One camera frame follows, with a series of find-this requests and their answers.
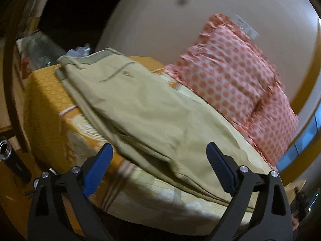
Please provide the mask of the khaki beige pants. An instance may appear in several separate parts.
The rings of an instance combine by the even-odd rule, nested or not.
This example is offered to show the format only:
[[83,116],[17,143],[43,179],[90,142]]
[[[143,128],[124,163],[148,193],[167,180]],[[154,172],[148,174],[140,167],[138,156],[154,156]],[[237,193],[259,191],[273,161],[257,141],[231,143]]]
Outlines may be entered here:
[[91,125],[118,152],[187,193],[228,203],[207,157],[214,142],[238,165],[267,174],[269,165],[198,96],[173,88],[142,64],[113,50],[61,56],[56,75]]

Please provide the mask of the black cylindrical flashlight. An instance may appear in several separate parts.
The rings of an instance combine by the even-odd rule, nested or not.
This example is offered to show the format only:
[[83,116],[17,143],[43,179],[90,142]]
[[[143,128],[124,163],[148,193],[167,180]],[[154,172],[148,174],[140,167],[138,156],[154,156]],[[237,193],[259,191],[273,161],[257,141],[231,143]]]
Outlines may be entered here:
[[11,171],[25,184],[31,181],[31,172],[22,162],[15,150],[12,148],[10,142],[1,137],[1,160]]

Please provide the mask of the blue glass window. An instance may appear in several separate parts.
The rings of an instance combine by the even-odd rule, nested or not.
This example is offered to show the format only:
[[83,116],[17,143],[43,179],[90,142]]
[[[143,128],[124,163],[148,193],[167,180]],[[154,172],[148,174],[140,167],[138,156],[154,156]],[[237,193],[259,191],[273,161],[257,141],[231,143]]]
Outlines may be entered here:
[[299,156],[311,143],[320,130],[320,106],[314,113],[307,127],[297,138],[297,140],[286,151],[285,155],[279,160],[277,164],[278,171],[283,171]]

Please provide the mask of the right pink polka-dot pillow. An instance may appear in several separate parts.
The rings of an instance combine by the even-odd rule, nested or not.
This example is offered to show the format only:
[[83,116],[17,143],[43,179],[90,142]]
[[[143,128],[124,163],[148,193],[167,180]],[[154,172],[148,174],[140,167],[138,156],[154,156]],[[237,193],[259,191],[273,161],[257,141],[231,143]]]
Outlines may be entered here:
[[275,168],[298,127],[298,116],[280,85],[268,88],[247,122],[239,129],[262,158]]

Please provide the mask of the pink polka-dot pillow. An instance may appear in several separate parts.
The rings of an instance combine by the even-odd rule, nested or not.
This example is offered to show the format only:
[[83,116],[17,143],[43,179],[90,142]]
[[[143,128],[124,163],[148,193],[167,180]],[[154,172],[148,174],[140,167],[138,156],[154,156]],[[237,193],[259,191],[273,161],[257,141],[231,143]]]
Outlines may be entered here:
[[247,122],[239,129],[262,158],[275,168],[298,127],[298,116],[280,85],[268,88]]
[[210,16],[197,41],[164,70],[238,125],[281,84],[275,65],[223,14]]

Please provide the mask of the yellow patterned bedsheet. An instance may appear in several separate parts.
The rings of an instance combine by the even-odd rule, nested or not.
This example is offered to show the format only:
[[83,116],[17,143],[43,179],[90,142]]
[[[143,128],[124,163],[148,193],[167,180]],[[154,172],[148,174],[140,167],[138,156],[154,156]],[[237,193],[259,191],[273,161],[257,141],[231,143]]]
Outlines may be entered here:
[[[196,96],[188,88],[176,85],[157,61],[149,59],[148,63],[147,69],[163,78],[169,87],[186,96]],[[64,88],[56,75],[59,67],[60,63],[30,74],[23,115],[32,154],[63,174],[73,166],[81,166],[110,142],[91,125]],[[97,191],[90,195],[90,201],[105,213],[188,235],[208,234],[222,217],[229,202],[220,204],[187,193],[148,173],[113,145],[112,148],[110,167]]]

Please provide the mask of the left pink polka-dot pillow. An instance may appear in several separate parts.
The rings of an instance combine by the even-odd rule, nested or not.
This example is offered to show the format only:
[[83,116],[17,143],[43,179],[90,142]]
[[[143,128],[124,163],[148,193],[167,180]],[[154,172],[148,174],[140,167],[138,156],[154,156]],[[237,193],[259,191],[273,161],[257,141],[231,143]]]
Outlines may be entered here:
[[164,70],[238,125],[281,84],[275,65],[223,14],[210,16],[197,41]]

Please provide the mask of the clutter on side table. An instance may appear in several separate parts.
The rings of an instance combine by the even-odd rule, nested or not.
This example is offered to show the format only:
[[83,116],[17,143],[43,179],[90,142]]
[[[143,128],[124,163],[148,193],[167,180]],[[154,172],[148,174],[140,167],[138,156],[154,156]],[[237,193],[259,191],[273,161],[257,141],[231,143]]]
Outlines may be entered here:
[[20,38],[16,40],[16,45],[22,58],[28,61],[28,66],[32,71],[56,65],[57,59],[62,55],[82,57],[88,56],[91,51],[89,44],[65,51],[42,32]]

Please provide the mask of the white wall switch plate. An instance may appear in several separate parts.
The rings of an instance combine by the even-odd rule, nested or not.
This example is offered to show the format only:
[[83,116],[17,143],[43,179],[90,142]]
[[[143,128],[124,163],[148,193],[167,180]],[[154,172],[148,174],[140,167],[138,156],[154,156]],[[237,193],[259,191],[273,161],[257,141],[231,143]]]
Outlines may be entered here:
[[258,36],[259,33],[252,28],[244,19],[242,19],[239,15],[234,16],[234,23],[237,24],[243,32],[251,39],[255,40]]

